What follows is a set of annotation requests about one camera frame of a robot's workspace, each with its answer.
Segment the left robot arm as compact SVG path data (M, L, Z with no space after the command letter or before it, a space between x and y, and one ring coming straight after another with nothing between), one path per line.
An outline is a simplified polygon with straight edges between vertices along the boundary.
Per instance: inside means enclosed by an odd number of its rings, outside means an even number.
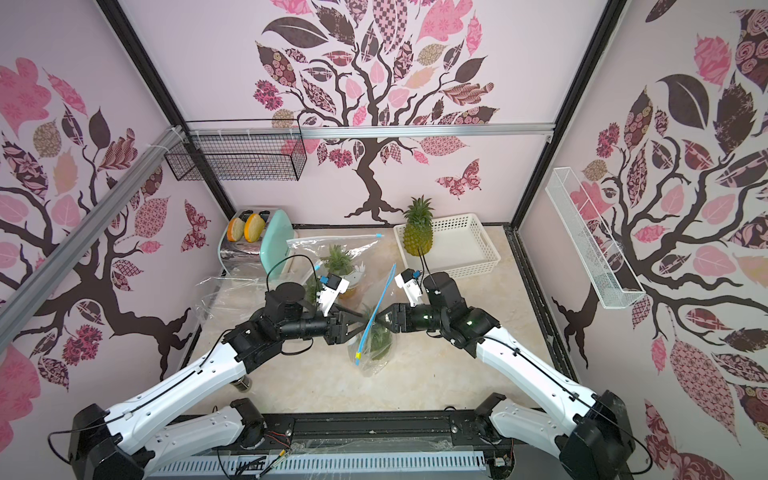
M145 479L169 464L207 450L252 447L265 422L247 398L218 413L178 422L179 415L279 355L287 340L323 338L344 344L365 328L363 316L336 304L324 290L313 305L294 282L266 292L265 304L225 333L201 358L122 403L92 404L73 419L67 459L78 479Z

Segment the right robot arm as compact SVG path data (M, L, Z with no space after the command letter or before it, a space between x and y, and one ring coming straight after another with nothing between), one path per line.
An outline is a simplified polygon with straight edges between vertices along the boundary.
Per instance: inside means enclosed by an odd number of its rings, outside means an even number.
M407 302L373 310L369 322L395 334L437 332L453 347L497 370L538 407L492 402L488 420L503 438L521 440L557 458L573 479L616 479L638 444L625 402L566 377L524 347L499 320L467 305L445 272L422 285L396 280Z

